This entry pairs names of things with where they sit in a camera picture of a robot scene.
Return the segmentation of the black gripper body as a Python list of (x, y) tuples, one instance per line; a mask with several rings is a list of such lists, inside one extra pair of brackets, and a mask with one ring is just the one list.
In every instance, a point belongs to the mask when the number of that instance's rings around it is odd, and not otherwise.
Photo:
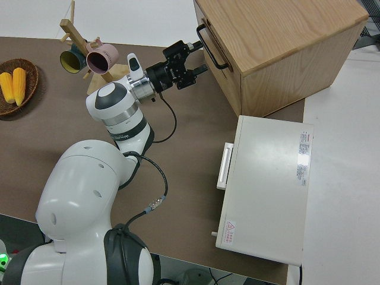
[(195, 83), (190, 69), (185, 67), (186, 59), (192, 52), (194, 51), (189, 51), (187, 43), (180, 40), (163, 50), (166, 61), (147, 68), (147, 77), (156, 93), (171, 88), (173, 84), (182, 89)]

